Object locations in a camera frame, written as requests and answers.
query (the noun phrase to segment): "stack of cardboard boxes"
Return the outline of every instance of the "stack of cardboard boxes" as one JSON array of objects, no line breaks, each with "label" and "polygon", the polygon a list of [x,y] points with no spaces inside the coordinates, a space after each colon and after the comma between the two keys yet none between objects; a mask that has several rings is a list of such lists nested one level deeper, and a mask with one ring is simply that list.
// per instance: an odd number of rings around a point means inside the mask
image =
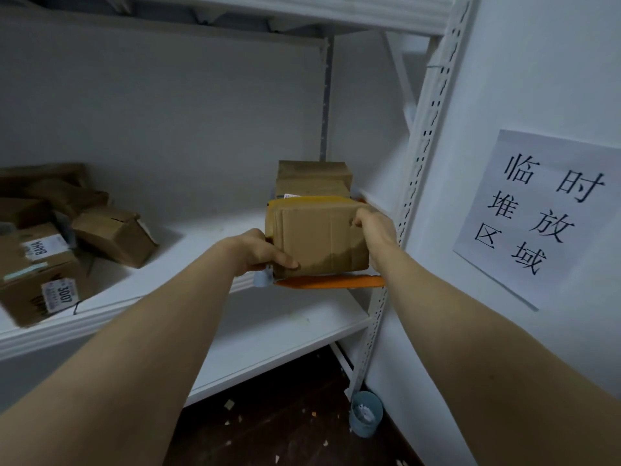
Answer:
[{"label": "stack of cardboard boxes", "polygon": [[17,325],[95,294],[76,253],[139,268],[154,252],[140,216],[108,202],[81,163],[0,169],[0,304]]},{"label": "stack of cardboard boxes", "polygon": [[278,163],[276,199],[268,203],[265,234],[299,267],[273,268],[276,278],[366,270],[369,251],[353,225],[363,203],[350,199],[353,175],[344,162]]}]

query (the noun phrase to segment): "dark floor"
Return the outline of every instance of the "dark floor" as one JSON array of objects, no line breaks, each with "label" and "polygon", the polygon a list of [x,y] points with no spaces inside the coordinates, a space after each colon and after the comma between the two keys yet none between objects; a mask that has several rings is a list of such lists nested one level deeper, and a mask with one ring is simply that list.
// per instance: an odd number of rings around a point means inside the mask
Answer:
[{"label": "dark floor", "polygon": [[329,347],[305,355],[185,408],[164,464],[422,465],[385,415],[373,438],[350,432],[347,386]]}]

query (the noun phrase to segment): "hand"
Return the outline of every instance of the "hand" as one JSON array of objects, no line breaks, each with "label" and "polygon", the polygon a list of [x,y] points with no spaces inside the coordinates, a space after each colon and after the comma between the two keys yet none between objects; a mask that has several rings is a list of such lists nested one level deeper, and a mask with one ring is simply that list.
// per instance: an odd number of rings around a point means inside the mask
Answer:
[{"label": "hand", "polygon": [[382,269],[382,256],[387,249],[398,249],[397,231],[392,220],[381,212],[370,211],[361,207],[357,213],[353,224],[361,227],[365,234],[366,246],[371,255],[371,266],[380,273]]},{"label": "hand", "polygon": [[296,260],[266,242],[265,234],[257,228],[223,239],[220,243],[230,246],[237,258],[236,276],[264,270],[268,263],[278,263],[292,270],[298,267]]}]

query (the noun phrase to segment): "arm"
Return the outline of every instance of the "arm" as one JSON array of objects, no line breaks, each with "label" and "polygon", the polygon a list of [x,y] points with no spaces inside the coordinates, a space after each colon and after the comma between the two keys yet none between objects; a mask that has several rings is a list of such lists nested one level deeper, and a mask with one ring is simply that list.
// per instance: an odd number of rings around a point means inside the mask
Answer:
[{"label": "arm", "polygon": [[297,263],[258,229],[216,243],[0,417],[8,465],[161,464],[233,277]]},{"label": "arm", "polygon": [[442,281],[358,212],[374,267],[481,465],[621,464],[621,403],[513,322]]}]

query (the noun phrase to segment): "blue trash can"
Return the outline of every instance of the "blue trash can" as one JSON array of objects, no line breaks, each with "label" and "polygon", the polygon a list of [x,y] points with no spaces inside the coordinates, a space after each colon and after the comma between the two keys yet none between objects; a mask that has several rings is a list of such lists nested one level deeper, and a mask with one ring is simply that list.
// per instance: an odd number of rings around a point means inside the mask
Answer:
[{"label": "blue trash can", "polygon": [[359,391],[352,397],[350,427],[362,438],[373,436],[384,416],[384,407],[379,398],[369,391]]}]

